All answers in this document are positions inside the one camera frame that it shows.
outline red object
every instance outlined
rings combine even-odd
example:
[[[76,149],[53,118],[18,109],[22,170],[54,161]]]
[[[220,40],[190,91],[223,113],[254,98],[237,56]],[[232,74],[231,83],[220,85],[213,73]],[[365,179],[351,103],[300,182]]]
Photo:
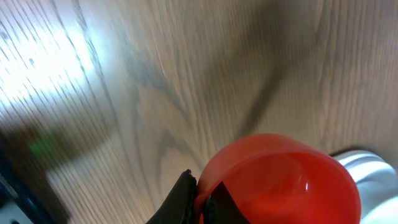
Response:
[[[347,170],[285,136],[249,136],[211,158],[198,181],[197,214],[221,181],[251,223],[360,222],[359,194]]]

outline wooden table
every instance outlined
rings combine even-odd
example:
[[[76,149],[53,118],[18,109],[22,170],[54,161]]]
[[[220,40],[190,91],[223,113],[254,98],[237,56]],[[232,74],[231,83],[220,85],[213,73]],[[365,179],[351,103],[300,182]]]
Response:
[[[1,0],[0,121],[72,223],[143,223],[237,138],[398,165],[398,1]]]

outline red cup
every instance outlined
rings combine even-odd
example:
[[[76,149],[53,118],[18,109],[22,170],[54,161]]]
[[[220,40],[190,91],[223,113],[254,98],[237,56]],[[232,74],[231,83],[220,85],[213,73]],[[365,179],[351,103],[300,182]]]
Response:
[[[359,193],[347,170],[285,136],[249,136],[211,158],[198,181],[197,214],[221,181],[251,223],[360,222]]]

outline wooden surface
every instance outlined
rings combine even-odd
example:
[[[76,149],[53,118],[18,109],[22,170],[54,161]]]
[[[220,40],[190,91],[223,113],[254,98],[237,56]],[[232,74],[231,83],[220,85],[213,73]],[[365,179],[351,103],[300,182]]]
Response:
[[[72,223],[143,223],[237,138],[398,166],[398,1],[0,0],[0,122]]]

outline red plastic cup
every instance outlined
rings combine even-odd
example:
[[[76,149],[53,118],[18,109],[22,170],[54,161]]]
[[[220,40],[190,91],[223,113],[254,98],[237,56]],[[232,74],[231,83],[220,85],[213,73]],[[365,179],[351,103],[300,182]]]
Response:
[[[221,181],[251,223],[360,222],[359,193],[347,170],[285,136],[249,136],[211,158],[198,181],[197,214]]]

